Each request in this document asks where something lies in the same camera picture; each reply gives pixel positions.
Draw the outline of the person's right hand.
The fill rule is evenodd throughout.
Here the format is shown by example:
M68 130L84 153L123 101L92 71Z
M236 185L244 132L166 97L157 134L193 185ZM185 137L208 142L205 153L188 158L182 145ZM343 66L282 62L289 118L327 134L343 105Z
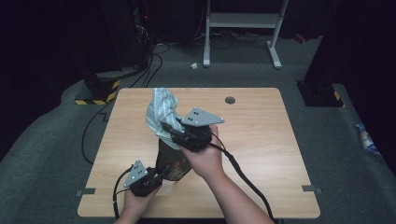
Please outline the person's right hand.
M220 180L225 176L222 166L222 154L219 150L220 142L217 138L218 127L211 125L210 130L212 141L205 149L199 152L191 152L184 147L180 148L190 162L193 171L207 183Z

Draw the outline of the blue white packet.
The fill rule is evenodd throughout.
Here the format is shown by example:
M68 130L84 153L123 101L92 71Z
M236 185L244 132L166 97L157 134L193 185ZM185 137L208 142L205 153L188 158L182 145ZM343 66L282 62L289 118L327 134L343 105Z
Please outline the blue white packet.
M377 147L375 146L375 143L372 140L370 134L368 134L368 132L366 131L365 126L362 123L358 123L355 125L355 127L360 132L361 143L362 143L363 148L370 152L378 154L379 151L378 151Z

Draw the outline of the black yellow striped wide base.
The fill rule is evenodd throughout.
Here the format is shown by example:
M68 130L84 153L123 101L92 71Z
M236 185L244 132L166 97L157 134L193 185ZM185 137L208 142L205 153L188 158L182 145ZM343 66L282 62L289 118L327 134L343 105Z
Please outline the black yellow striped wide base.
M118 79L100 79L96 74L88 74L84 77L75 103L77 105L106 105L116 95L120 81Z

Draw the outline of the black yellow striped dark base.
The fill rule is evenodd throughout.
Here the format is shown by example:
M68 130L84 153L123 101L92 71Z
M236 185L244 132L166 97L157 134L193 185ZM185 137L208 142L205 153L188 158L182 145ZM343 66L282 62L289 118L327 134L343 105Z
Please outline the black yellow striped dark base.
M313 107L344 107L340 94L333 86L318 86L298 81L297 87L306 106Z

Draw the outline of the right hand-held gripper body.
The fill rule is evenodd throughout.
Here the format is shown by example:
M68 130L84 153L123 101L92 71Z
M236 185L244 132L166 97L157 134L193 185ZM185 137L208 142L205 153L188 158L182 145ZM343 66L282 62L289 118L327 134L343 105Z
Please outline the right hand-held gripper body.
M225 118L195 107L189 114L180 119L179 122L188 140L188 144L182 147L191 152L198 152L203 150L212 141L210 125L224 123Z

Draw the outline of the person's left hand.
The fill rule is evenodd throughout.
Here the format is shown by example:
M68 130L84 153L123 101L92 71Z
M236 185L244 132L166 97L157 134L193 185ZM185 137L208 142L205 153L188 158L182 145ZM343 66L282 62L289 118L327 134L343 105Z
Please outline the person's left hand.
M149 204L161 188L156 188L147 197L137 197L130 190L124 193L124 204L121 217L142 217Z

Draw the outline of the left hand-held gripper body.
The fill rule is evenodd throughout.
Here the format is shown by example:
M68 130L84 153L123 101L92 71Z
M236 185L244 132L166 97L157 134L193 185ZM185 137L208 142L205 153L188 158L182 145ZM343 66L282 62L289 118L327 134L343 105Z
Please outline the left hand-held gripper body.
M163 176L155 168L146 168L141 160L136 160L123 184L136 197L147 197L163 183Z

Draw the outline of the white metal stand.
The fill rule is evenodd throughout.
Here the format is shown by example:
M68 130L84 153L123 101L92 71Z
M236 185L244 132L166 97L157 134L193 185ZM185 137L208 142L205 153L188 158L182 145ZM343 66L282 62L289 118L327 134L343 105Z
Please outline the white metal stand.
M206 0L205 45L203 67L210 66L210 29L211 28L254 28L273 29L272 39L266 42L275 69L282 64L276 52L276 41L285 17L289 0L282 0L278 13L222 13L211 11L211 0Z

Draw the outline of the dark equipment rack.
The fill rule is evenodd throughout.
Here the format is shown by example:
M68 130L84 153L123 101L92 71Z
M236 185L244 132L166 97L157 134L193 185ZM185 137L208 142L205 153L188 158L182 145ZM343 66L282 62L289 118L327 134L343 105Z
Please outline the dark equipment rack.
M152 46L144 0L101 0L121 70L140 70Z

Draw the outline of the striped light green towel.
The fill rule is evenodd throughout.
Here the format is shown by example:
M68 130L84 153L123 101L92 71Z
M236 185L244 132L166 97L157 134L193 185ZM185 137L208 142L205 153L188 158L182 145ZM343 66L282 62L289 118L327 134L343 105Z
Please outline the striped light green towel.
M176 131L183 131L179 122L181 116L176 112L177 105L178 99L171 91L166 88L154 88L146 112L148 127L174 150L179 150L179 146L172 141L171 134L163 128L162 123L170 125Z

